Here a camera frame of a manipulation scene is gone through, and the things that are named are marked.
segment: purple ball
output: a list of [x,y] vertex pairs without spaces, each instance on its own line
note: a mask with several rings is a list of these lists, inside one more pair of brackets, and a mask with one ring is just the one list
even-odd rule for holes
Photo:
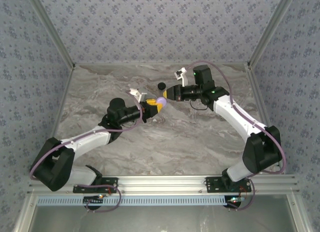
[[167,105],[167,100],[164,97],[158,97],[156,99],[157,103],[162,103],[163,107],[165,107]]

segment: marble surface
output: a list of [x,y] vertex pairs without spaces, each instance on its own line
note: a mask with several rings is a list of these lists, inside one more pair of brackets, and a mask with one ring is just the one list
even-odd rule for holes
[[[79,65],[73,73],[57,138],[68,138],[95,127],[115,97],[134,102],[125,94],[131,88],[145,89],[151,97],[161,96],[157,84],[167,88],[180,83],[174,72],[185,65],[124,64]],[[244,66],[219,65],[232,84],[234,98],[259,119]],[[211,69],[217,86],[227,84]],[[194,83],[188,72],[189,84]],[[192,103],[203,108],[200,102]],[[196,111],[188,102],[168,101],[154,118],[132,131],[122,133],[113,143],[94,149],[77,159],[75,165],[89,164],[103,174],[180,175],[219,174],[236,163],[245,143],[237,132],[211,110]]]

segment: patterned wallpaper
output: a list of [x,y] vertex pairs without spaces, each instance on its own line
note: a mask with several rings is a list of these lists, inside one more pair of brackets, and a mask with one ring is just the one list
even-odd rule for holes
[[279,127],[288,172],[320,231],[320,0],[293,0],[254,68],[270,120]]
[[248,61],[279,0],[41,0],[75,63]]
[[0,0],[0,231],[12,231],[29,166],[49,137],[68,69],[28,0]]

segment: black cap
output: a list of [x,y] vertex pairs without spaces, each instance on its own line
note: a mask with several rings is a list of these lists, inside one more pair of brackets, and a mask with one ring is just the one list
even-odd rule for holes
[[165,83],[158,83],[158,88],[160,90],[164,90],[164,89],[166,89],[166,84]]

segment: black mount plate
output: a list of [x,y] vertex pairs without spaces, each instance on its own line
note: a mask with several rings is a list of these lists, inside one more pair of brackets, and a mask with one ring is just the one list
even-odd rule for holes
[[[101,183],[99,185],[112,185],[115,187],[118,187],[118,178],[116,177],[103,177],[101,178]],[[73,192],[74,193],[116,193],[117,191],[113,188],[84,188],[81,186],[74,186],[73,187]]]
[[237,189],[230,191],[227,190],[224,183],[221,180],[221,176],[220,177],[206,177],[205,178],[205,184],[206,184],[206,190],[208,193],[240,193],[240,192],[244,192],[243,190],[240,189],[240,187],[242,186],[243,188],[245,188],[245,190],[247,192],[251,192],[251,184],[249,179],[245,178],[240,180],[239,182],[237,182],[238,186]]

